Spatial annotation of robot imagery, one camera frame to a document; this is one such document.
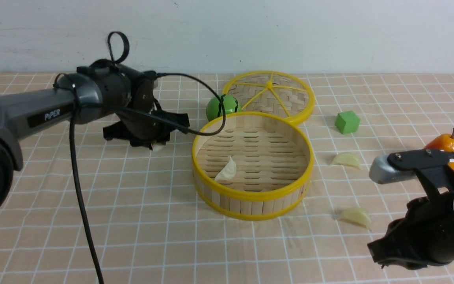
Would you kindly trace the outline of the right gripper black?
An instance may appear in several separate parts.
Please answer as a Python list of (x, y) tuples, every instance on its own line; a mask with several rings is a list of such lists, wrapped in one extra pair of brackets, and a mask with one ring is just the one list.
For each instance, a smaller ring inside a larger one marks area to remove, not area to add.
[(384, 237), (367, 244), (373, 261), (382, 268), (396, 265), (407, 270), (420, 270), (428, 266), (445, 266), (451, 260), (438, 260), (427, 252), (429, 241), (423, 241), (421, 232), (434, 210), (427, 197), (407, 203), (404, 218), (389, 223)]

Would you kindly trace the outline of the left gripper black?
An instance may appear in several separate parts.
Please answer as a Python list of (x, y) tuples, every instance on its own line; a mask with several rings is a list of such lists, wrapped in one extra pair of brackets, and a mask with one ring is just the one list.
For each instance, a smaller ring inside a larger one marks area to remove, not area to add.
[[(162, 110), (161, 105), (153, 95), (136, 95), (128, 107), (167, 119), (180, 126), (190, 126), (187, 114)], [(154, 150), (160, 146), (165, 146), (171, 139), (171, 132), (176, 130), (174, 126), (146, 116), (122, 112), (117, 112), (116, 115), (119, 117), (119, 122), (103, 128), (103, 137), (107, 141), (113, 139), (126, 140), (130, 142), (132, 147), (145, 147)]]

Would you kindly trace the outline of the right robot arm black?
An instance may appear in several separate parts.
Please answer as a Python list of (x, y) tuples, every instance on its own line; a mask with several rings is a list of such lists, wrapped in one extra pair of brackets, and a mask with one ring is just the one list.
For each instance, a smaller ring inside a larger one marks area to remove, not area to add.
[(407, 270), (440, 267), (454, 261), (454, 192), (436, 200), (417, 198), (407, 203), (405, 217), (389, 223), (384, 237), (367, 245), (382, 267)]

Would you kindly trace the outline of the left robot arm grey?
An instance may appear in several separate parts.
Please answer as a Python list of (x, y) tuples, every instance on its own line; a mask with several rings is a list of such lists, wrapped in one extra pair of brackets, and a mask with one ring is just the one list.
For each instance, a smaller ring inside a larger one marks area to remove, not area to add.
[(51, 89), (0, 96), (0, 207), (14, 172), (23, 169), (20, 141), (69, 120), (76, 102), (128, 107), (189, 127), (187, 114), (162, 110), (153, 95), (156, 86), (155, 71), (97, 60), (56, 79)]

